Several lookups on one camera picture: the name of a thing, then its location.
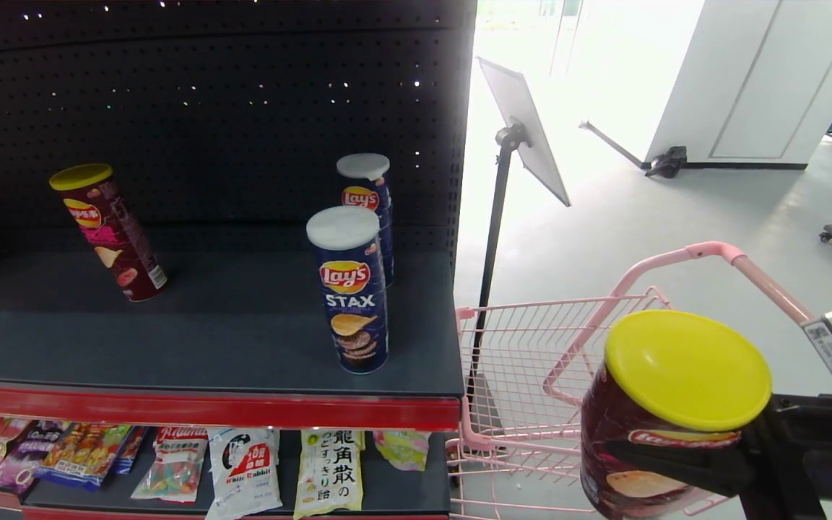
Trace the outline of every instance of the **pink cart handle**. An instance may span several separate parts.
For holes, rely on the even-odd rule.
[[[634,282],[651,269],[671,266],[671,264],[679,264],[680,262],[687,262],[689,260],[699,260],[708,256],[720,256],[727,260],[727,263],[736,267],[744,276],[748,277],[753,282],[753,285],[759,287],[763,294],[766,294],[770,300],[779,306],[796,323],[802,324],[813,319],[809,310],[800,304],[798,300],[795,300],[789,293],[785,292],[782,286],[776,283],[776,280],[773,280],[762,269],[759,269],[759,266],[756,266],[746,256],[746,253],[743,253],[739,248],[731,246],[729,243],[721,243],[721,241],[696,243],[676,251],[670,251],[669,253],[657,254],[657,256],[641,260],[641,262],[634,264],[625,273],[625,276],[621,277],[621,280],[615,284],[615,289],[610,293],[610,299],[605,300],[599,306],[597,312],[592,315],[584,329],[581,330],[580,335],[574,339],[571,346],[568,347],[567,352],[561,355],[557,365],[554,365],[554,368],[548,373],[544,384],[545,393],[574,406],[579,406],[582,399],[558,391],[558,389],[554,388],[554,384],[574,356],[577,355],[577,352],[580,352],[580,349],[586,345],[586,342],[588,342],[592,334],[597,331],[598,326],[615,310],[615,306],[618,306],[618,302],[620,302],[618,297],[628,294],[631,286],[634,286]]]

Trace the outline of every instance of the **yellow lid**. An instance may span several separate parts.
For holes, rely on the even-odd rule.
[[[50,187],[57,191],[78,190],[111,177],[111,165],[92,164],[67,168],[50,177]]]
[[[697,431],[741,428],[772,395],[759,351],[728,326],[691,313],[622,317],[605,339],[605,363],[638,405]]]

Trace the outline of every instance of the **dark gray shelf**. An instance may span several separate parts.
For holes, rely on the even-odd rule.
[[[398,253],[389,362],[337,362],[310,251],[166,253],[168,288],[129,303],[90,251],[0,261],[0,381],[107,389],[463,395],[445,251]]]
[[[130,474],[118,474],[106,481],[102,490],[91,493],[81,488],[65,487],[51,482],[38,482],[24,500],[26,506],[113,511],[139,514],[205,514],[214,500],[209,457],[204,459],[204,471],[195,503],[166,503],[161,500],[132,500],[130,493],[139,484],[153,461],[152,437],[143,440],[143,447]],[[297,495],[300,474],[300,432],[283,431],[278,451],[278,485],[281,488],[281,508],[266,515],[290,516]],[[371,435],[361,454],[361,478],[364,482],[364,514],[447,514],[450,507],[448,468],[446,468],[445,438],[441,434],[430,438],[429,458],[424,472],[399,471],[377,452]],[[357,511],[333,511],[331,514],[357,514]]]

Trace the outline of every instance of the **yellow snack bag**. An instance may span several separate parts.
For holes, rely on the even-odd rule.
[[[400,471],[425,471],[430,432],[384,430],[373,435],[377,451],[390,465]]]
[[[361,511],[364,432],[305,429],[300,432],[298,496],[294,520],[337,509]]]

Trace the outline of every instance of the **shopping cart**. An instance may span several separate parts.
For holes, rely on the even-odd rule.
[[[635,264],[604,298],[456,311],[468,392],[459,437],[446,444],[449,474],[456,485],[453,518],[597,516],[592,507],[572,504],[589,504],[576,485],[581,402],[602,362],[605,332],[628,313],[671,308],[657,287],[628,294],[646,271],[707,256],[723,257],[795,322],[812,318],[740,249],[716,241]],[[481,313],[485,325],[478,328]],[[477,343],[476,335],[481,335]],[[694,516],[725,500],[694,490],[683,501],[684,512]]]

